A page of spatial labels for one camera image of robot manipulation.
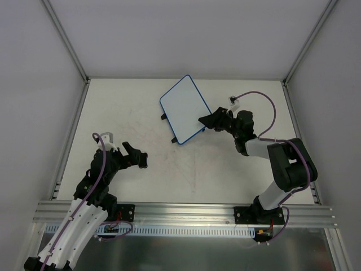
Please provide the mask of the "blue framed whiteboard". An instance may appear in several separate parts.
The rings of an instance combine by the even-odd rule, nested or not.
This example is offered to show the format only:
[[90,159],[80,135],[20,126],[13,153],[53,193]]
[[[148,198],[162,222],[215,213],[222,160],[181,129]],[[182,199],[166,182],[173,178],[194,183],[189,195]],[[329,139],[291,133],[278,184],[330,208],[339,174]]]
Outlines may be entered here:
[[205,127],[198,118],[212,113],[190,75],[183,76],[160,97],[159,102],[181,145]]

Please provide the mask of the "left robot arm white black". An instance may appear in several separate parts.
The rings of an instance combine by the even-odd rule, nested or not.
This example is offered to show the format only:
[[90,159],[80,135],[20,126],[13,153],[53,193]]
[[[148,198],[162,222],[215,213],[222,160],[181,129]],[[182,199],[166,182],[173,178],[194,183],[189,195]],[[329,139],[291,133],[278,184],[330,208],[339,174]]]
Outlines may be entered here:
[[106,220],[115,221],[117,198],[109,185],[120,170],[147,167],[148,155],[124,142],[123,155],[112,143],[99,142],[90,168],[77,185],[67,215],[44,249],[24,263],[25,270],[73,270],[83,249]]

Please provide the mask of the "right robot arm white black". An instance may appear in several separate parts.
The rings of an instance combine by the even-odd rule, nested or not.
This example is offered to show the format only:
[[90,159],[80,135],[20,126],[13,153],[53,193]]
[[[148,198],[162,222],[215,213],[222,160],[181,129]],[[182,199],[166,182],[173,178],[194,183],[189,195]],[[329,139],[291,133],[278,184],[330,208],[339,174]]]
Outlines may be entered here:
[[236,116],[225,108],[199,118],[208,129],[226,131],[234,138],[238,153],[267,159],[273,180],[269,187],[243,211],[235,211],[237,224],[270,224],[279,219],[281,205],[291,195],[306,190],[316,181],[318,171],[302,140],[258,138],[254,133],[253,114],[239,111]]

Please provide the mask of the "black whiteboard eraser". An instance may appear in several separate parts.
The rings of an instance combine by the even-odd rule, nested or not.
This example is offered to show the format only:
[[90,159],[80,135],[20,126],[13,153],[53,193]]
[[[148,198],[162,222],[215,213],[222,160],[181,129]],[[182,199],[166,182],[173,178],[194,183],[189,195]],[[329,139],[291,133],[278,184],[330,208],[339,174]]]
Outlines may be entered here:
[[146,169],[148,167],[147,159],[148,159],[148,154],[146,152],[141,152],[139,157],[139,164],[138,164],[138,167],[140,169]]

